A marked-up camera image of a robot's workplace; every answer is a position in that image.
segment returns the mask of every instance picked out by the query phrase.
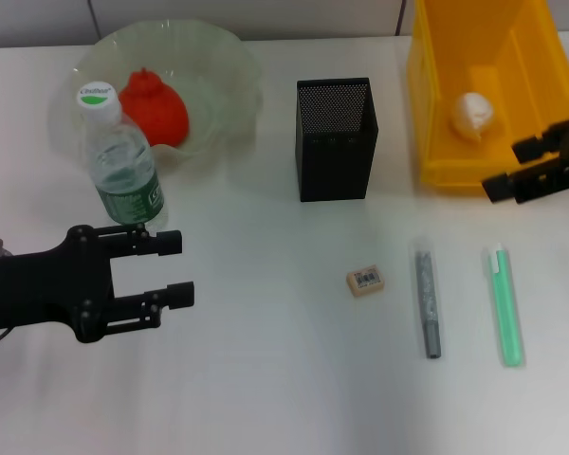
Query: pen cap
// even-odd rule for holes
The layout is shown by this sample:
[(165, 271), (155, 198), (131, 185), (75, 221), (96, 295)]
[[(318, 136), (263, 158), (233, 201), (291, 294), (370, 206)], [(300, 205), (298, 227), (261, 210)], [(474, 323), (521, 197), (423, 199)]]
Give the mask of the pen cap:
[(428, 358), (440, 358), (438, 322), (426, 322), (424, 324), (424, 340), (426, 342), (426, 355)]

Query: yellow plastic bin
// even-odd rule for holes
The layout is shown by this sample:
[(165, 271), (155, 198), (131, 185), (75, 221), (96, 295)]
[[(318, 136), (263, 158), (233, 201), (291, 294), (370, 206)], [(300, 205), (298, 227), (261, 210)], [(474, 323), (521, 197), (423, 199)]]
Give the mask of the yellow plastic bin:
[[(407, 77), (421, 180), (456, 194), (520, 169), (515, 141), (569, 118), (569, 62), (545, 0), (415, 0)], [(451, 106), (487, 97), (495, 121), (480, 143), (452, 129)]]

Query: bottle cap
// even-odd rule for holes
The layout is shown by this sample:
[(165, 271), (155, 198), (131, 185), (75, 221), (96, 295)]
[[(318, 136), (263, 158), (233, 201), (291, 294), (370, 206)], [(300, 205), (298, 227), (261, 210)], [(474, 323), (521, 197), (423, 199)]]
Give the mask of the bottle cap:
[(107, 82), (90, 82), (78, 91), (76, 102), (84, 118), (95, 124), (116, 123), (122, 118), (118, 93)]

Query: bottle label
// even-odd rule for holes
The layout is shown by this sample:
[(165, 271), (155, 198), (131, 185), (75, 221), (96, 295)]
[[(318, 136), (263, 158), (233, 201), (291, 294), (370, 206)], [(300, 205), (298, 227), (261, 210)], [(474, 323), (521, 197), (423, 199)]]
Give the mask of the bottle label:
[(97, 188), (97, 191), (107, 214), (122, 225), (146, 223), (154, 219), (164, 206), (164, 197), (156, 172), (148, 183), (135, 191), (117, 194), (105, 192), (100, 188)]

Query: black mesh pen holder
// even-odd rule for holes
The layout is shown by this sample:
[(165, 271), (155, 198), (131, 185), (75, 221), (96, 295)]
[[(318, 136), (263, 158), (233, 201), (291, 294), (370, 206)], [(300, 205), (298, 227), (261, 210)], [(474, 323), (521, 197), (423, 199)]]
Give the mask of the black mesh pen holder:
[(378, 131), (369, 79), (297, 82), (300, 200), (364, 199)]

